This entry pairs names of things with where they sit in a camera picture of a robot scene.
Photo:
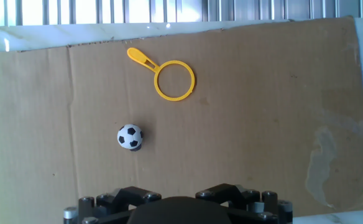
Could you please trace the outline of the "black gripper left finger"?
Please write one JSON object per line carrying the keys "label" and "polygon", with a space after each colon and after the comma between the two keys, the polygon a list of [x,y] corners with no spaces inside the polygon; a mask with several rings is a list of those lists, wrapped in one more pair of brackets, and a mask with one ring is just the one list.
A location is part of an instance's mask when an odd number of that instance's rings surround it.
{"label": "black gripper left finger", "polygon": [[112,193],[96,197],[85,196],[78,200],[77,205],[63,210],[63,223],[127,223],[132,212],[131,205],[138,207],[161,199],[159,193],[138,187],[115,189]]}

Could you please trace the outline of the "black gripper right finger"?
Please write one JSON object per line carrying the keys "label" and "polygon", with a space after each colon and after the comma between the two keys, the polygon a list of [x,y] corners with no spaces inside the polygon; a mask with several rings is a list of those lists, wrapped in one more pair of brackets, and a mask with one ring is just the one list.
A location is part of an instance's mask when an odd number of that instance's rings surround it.
{"label": "black gripper right finger", "polygon": [[225,211],[232,223],[293,223],[293,204],[280,200],[274,191],[219,184],[197,192],[195,198],[219,205],[227,202]]}

